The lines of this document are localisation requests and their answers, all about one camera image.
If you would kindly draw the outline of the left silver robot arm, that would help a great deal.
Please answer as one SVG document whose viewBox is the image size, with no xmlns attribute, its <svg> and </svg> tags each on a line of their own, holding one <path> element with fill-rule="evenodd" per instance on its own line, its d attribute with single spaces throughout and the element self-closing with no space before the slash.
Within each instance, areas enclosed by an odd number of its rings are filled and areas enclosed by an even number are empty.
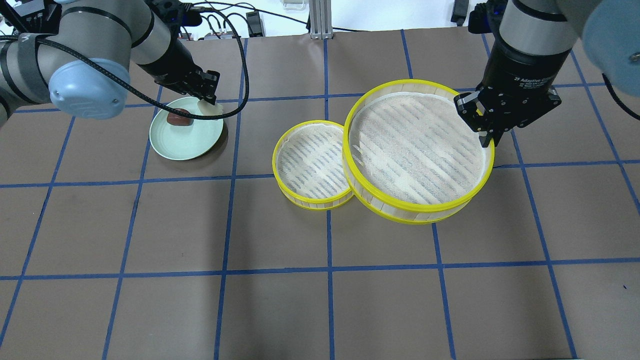
<svg viewBox="0 0 640 360">
<path fill-rule="evenodd" d="M 219 73 L 195 64 L 176 30 L 146 0 L 57 0 L 57 33 L 1 41 L 1 123 L 21 107 L 53 104 L 71 116 L 123 111 L 130 65 L 176 93 L 211 105 Z"/>
</svg>

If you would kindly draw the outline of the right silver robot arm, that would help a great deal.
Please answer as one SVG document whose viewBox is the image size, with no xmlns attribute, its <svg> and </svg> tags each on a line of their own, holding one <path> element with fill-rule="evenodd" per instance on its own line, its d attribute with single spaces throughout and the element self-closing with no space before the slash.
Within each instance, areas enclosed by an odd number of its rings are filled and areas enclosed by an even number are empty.
<svg viewBox="0 0 640 360">
<path fill-rule="evenodd" d="M 618 106 L 634 119 L 617 91 L 639 96 L 640 3 L 637 0 L 487 0 L 468 16 L 471 34 L 492 34 L 493 47 L 480 84 L 455 96 L 458 115 L 498 145 L 504 133 L 525 128 L 558 107 L 553 87 L 570 51 L 583 52 L 602 73 Z"/>
</svg>

